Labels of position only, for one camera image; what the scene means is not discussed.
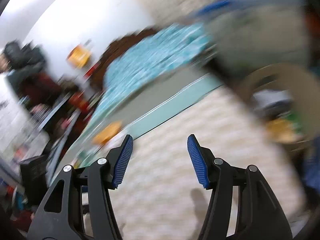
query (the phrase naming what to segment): black bag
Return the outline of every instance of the black bag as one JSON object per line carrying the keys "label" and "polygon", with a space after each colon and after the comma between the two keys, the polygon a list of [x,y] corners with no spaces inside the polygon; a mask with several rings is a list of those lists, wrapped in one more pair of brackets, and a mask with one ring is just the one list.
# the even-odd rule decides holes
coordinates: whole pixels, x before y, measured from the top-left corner
{"label": "black bag", "polygon": [[23,56],[25,58],[25,62],[28,62],[32,57],[32,48],[31,48],[31,42],[24,45],[21,49]]}
{"label": "black bag", "polygon": [[28,60],[28,65],[34,65],[39,62],[45,62],[44,56],[41,52],[41,49],[39,47],[34,47],[33,50],[29,53],[31,55],[30,59]]}
{"label": "black bag", "polygon": [[20,49],[18,41],[12,41],[6,44],[4,47],[4,54],[10,61],[10,65],[13,69],[20,69],[26,65],[26,58]]}

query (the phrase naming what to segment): orange object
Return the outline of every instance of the orange object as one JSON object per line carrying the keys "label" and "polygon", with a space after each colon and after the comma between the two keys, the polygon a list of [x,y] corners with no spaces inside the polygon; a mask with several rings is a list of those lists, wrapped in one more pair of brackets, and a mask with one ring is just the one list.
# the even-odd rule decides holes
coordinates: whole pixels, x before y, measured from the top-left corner
{"label": "orange object", "polygon": [[82,68],[88,62],[90,55],[91,52],[79,44],[70,52],[67,60],[75,67]]}
{"label": "orange object", "polygon": [[278,118],[269,121],[266,127],[273,141],[294,143],[301,139],[300,136],[294,132],[292,123],[286,119]]}
{"label": "orange object", "polygon": [[69,103],[79,108],[83,113],[87,113],[89,110],[89,103],[83,98],[82,93],[74,93],[69,99]]}
{"label": "orange object", "polygon": [[112,122],[104,130],[98,133],[92,140],[94,144],[106,144],[121,130],[121,122]]}

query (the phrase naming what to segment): white wall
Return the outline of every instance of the white wall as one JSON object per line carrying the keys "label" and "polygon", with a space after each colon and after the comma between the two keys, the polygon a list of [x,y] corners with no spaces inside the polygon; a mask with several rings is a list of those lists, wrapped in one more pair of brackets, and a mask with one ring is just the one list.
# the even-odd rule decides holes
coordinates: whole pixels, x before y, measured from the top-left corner
{"label": "white wall", "polygon": [[23,41],[43,12],[55,0],[10,0],[0,16],[0,48]]}
{"label": "white wall", "polygon": [[135,0],[55,0],[24,43],[42,45],[48,71],[58,79],[63,74],[82,74],[66,61],[77,44],[91,39],[95,62],[114,39],[153,24],[151,16]]}

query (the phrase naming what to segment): metal screw head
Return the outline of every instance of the metal screw head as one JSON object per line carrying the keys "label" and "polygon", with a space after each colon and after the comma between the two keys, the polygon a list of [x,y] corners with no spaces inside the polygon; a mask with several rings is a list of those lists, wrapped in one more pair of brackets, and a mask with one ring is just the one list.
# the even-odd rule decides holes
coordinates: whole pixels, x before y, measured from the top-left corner
{"label": "metal screw head", "polygon": [[258,168],[257,168],[257,166],[250,165],[249,166],[249,170],[252,171],[252,172],[256,172],[258,170]]}
{"label": "metal screw head", "polygon": [[107,162],[107,159],[106,158],[100,158],[98,159],[98,164],[102,165],[102,164],[105,164]]}
{"label": "metal screw head", "polygon": [[71,165],[66,165],[66,166],[63,167],[63,171],[64,171],[64,172],[71,171],[71,169],[72,169],[72,166],[71,166]]}
{"label": "metal screw head", "polygon": [[215,158],[213,162],[214,162],[215,164],[217,164],[217,165],[223,164],[223,160],[220,159],[220,158]]}

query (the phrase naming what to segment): teal bedsheet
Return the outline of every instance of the teal bedsheet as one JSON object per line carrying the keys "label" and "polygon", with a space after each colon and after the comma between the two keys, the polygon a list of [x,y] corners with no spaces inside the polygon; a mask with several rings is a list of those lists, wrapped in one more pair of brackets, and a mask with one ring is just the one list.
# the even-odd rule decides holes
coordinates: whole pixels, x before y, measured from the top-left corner
{"label": "teal bedsheet", "polygon": [[106,92],[82,135],[99,125],[128,95],[162,73],[189,63],[209,45],[202,24],[173,24],[131,47],[109,65],[104,77]]}

